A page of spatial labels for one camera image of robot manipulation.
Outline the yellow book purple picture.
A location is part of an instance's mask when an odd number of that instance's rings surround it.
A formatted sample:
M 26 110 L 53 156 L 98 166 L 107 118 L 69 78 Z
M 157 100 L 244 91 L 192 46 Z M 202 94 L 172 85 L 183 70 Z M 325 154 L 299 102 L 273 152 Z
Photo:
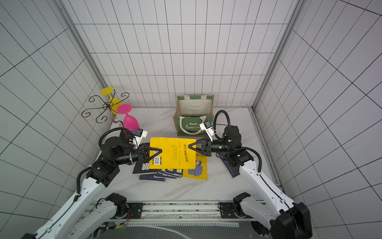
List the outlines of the yellow book purple picture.
M 208 179 L 207 157 L 197 153 L 195 169 L 184 169 L 183 177 L 207 181 Z

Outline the yellow book plain cover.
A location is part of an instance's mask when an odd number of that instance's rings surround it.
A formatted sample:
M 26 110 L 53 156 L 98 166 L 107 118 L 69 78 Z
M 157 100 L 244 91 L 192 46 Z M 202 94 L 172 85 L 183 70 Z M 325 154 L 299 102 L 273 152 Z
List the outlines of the yellow book plain cover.
M 196 152 L 189 148 L 196 139 L 153 137 L 150 147 L 162 152 L 149 162 L 149 169 L 195 169 Z

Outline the green jute canvas bag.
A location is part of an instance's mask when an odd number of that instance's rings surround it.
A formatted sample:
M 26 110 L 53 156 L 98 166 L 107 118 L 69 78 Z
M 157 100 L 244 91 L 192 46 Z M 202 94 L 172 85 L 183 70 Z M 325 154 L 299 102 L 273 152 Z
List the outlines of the green jute canvas bag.
M 177 109 L 173 116 L 178 136 L 207 136 L 200 128 L 205 121 L 213 121 L 213 95 L 177 96 Z

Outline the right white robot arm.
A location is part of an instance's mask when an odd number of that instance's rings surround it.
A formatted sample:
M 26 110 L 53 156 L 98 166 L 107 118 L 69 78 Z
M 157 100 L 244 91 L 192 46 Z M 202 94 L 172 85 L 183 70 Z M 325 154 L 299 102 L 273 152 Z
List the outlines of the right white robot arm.
M 246 192 L 237 195 L 233 199 L 237 217 L 255 219 L 274 239 L 310 239 L 313 236 L 309 209 L 292 200 L 262 172 L 260 154 L 242 146 L 238 127 L 228 125 L 223 136 L 216 139 L 213 138 L 215 128 L 210 122 L 201 123 L 200 127 L 208 138 L 189 144 L 189 149 L 204 156 L 225 153 L 228 163 L 238 169 L 264 201 L 264 204 L 259 203 Z

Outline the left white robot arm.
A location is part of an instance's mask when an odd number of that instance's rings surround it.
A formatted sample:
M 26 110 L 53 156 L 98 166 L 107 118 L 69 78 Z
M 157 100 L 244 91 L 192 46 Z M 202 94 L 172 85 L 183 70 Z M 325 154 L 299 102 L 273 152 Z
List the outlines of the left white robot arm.
M 37 232 L 24 234 L 24 239 L 85 239 L 105 221 L 113 217 L 124 219 L 131 215 L 127 199 L 112 193 L 93 212 L 84 219 L 80 218 L 120 172 L 120 165 L 149 162 L 160 155 L 162 149 L 152 148 L 148 143 L 138 145 L 135 136 L 121 139 L 118 136 L 106 138 L 102 135 L 98 146 L 100 156 L 96 162 L 77 176 L 76 193 Z

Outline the black book white characters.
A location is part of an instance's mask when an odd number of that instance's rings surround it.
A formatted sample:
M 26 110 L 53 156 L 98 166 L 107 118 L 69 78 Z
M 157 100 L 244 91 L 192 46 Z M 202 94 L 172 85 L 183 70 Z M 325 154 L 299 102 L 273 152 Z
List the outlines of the black book white characters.
M 149 163 L 138 161 L 134 164 L 132 174 L 150 174 L 152 170 L 149 168 Z

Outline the navy book at bottom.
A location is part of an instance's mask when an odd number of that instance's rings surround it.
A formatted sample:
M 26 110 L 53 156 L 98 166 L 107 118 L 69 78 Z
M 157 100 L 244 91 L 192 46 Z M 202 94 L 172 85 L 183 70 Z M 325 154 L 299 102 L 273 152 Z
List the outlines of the navy book at bottom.
M 166 182 L 165 178 L 155 177 L 155 174 L 142 174 L 139 176 L 139 180 L 151 182 Z

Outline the pink plastic wine glass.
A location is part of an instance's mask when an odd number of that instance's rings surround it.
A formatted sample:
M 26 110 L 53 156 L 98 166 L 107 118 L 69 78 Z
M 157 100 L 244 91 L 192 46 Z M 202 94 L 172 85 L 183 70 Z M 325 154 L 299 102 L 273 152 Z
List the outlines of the pink plastic wine glass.
M 140 128 L 140 125 L 138 120 L 129 114 L 131 110 L 132 106 L 130 104 L 122 104 L 117 108 L 117 112 L 120 115 L 125 115 L 123 119 L 123 126 L 130 131 L 137 131 Z

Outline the blue book yellow label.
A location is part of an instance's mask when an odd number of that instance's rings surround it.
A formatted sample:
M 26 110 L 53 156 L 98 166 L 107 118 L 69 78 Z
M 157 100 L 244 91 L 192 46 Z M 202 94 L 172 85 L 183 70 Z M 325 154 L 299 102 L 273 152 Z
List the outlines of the blue book yellow label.
M 164 174 L 177 177 L 177 178 L 182 178 L 183 177 L 183 170 L 178 170 L 178 169 L 165 169 L 163 171 Z

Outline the dark navy thin book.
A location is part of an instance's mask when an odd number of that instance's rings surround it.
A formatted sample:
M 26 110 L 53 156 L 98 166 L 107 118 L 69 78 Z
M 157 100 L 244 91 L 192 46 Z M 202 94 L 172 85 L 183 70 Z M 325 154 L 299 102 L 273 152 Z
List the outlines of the dark navy thin book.
M 236 162 L 227 153 L 219 152 L 217 156 L 221 159 L 232 178 L 240 175 Z

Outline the metal scroll glass rack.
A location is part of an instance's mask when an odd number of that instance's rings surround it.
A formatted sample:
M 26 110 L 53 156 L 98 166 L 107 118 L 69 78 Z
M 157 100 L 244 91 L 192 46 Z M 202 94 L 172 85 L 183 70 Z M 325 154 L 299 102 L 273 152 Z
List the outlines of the metal scroll glass rack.
M 123 92 L 120 94 L 120 100 L 122 104 L 125 100 L 129 98 L 129 96 L 130 94 L 128 92 Z M 96 123 L 102 124 L 107 122 L 108 120 L 111 120 L 113 123 L 116 123 L 117 126 L 123 127 L 123 122 L 117 119 L 118 115 L 114 114 L 113 111 L 110 109 L 110 106 L 108 104 L 109 100 L 104 100 L 100 95 L 92 95 L 89 97 L 88 102 L 92 103 L 94 107 L 85 108 L 81 112 L 82 118 L 89 118 L 92 115 L 92 111 L 95 111 L 96 113 L 98 113 L 95 117 Z

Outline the yellow plastic wine glass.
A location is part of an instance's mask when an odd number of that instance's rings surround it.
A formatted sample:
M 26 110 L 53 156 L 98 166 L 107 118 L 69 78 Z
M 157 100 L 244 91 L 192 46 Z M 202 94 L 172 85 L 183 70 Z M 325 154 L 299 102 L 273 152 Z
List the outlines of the yellow plastic wine glass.
M 101 95 L 103 96 L 109 96 L 109 106 L 110 109 L 113 111 L 114 114 L 119 115 L 117 112 L 117 109 L 119 106 L 122 105 L 121 100 L 115 97 L 116 91 L 114 90 L 113 87 L 107 87 L 101 90 L 100 92 Z

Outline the aluminium mounting rail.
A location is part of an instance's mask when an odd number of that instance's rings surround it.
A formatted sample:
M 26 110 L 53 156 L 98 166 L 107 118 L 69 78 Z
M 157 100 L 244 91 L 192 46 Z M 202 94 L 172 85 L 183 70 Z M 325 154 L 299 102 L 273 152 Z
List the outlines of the aluminium mounting rail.
M 141 221 L 220 221 L 275 220 L 280 212 L 272 212 L 263 200 L 245 198 L 233 201 L 148 201 L 127 202 L 132 220 Z

